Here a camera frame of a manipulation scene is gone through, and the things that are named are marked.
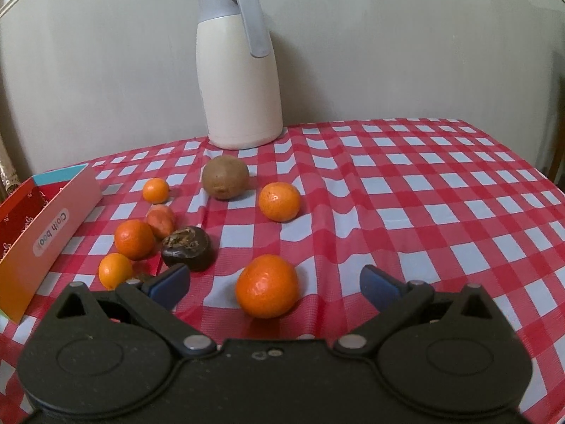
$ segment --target tangerine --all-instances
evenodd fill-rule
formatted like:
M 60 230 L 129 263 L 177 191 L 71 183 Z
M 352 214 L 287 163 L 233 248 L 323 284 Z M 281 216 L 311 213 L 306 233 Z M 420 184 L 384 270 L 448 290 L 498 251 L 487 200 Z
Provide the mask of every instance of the tangerine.
M 174 221 L 162 210 L 149 210 L 145 221 L 157 239 L 165 239 L 174 231 Z
M 236 299 L 241 308 L 258 319 L 287 313 L 299 299 L 294 266 L 276 255 L 261 255 L 251 261 L 236 282 Z
M 116 228 L 114 243 L 119 253 L 136 261 L 151 253 L 155 246 L 155 238 L 147 223 L 141 220 L 128 220 Z
M 132 263 L 121 253 L 106 255 L 98 265 L 98 277 L 108 290 L 133 277 Z
M 259 208 L 275 222 L 288 222 L 300 211 L 300 192 L 289 183 L 269 183 L 259 194 Z
M 143 199 L 151 204 L 162 204 L 169 198 L 169 184 L 162 178 L 152 178 L 143 185 Z

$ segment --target curtain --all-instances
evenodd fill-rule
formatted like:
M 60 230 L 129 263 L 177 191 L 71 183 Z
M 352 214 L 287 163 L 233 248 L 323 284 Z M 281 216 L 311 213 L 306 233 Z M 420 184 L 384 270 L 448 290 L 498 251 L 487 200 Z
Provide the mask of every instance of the curtain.
M 2 190 L 0 190 L 0 200 L 3 200 L 3 193 L 12 193 L 19 185 L 20 180 L 18 174 L 13 168 L 12 161 L 8 156 L 4 141 L 0 135 L 0 181 L 2 181 Z

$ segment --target brown kiwi fruit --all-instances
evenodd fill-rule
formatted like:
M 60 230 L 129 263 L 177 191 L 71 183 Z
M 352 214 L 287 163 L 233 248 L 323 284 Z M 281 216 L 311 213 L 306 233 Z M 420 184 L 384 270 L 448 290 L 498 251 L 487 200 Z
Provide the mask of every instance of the brown kiwi fruit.
M 239 196 L 249 188 L 247 164 L 235 156 L 217 156 L 204 166 L 202 186 L 216 199 L 231 199 Z

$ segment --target gingham tablecloth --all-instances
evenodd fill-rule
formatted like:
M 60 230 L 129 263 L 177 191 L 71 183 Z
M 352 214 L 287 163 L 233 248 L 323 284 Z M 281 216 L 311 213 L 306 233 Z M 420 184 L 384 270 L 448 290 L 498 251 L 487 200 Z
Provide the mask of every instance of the gingham tablecloth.
M 203 166 L 222 153 L 242 158 L 254 187 L 280 180 L 303 195 L 300 217 L 268 221 L 255 190 L 230 202 L 208 199 Z M 211 269 L 194 273 L 176 315 L 222 342 L 226 337 L 334 340 L 373 317 L 359 272 L 375 263 L 397 279 L 438 290 L 478 282 L 518 331 L 533 358 L 521 409 L 536 424 L 565 407 L 565 196 L 527 162 L 461 121 L 403 119 L 302 125 L 274 143 L 242 151 L 193 139 L 91 162 L 104 197 L 67 244 L 22 324 L 0 319 L 0 419 L 30 406 L 15 375 L 23 344 L 73 280 L 102 288 L 98 263 L 113 252 L 125 219 L 145 217 L 146 180 L 173 187 L 178 224 L 202 225 L 219 245 Z M 238 308 L 233 286 L 261 254 L 296 265 L 303 299 L 280 320 L 257 321 Z M 154 266 L 154 261 L 145 266 Z

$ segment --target metal rivet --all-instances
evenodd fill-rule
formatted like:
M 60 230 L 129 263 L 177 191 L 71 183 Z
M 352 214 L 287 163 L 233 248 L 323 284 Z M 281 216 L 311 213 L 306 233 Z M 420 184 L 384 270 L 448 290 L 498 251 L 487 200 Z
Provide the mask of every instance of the metal rivet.
M 337 342 L 346 349 L 361 349 L 367 344 L 364 336 L 356 334 L 342 336 Z
M 281 349 L 274 348 L 274 349 L 269 349 L 267 351 L 267 354 L 269 354 L 271 357 L 280 357 L 281 355 L 284 354 L 284 352 Z
M 257 351 L 251 354 L 251 357 L 255 360 L 265 360 L 267 358 L 267 353 L 265 351 Z
M 206 335 L 190 335 L 184 339 L 183 344 L 191 351 L 199 351 L 210 346 L 212 340 Z

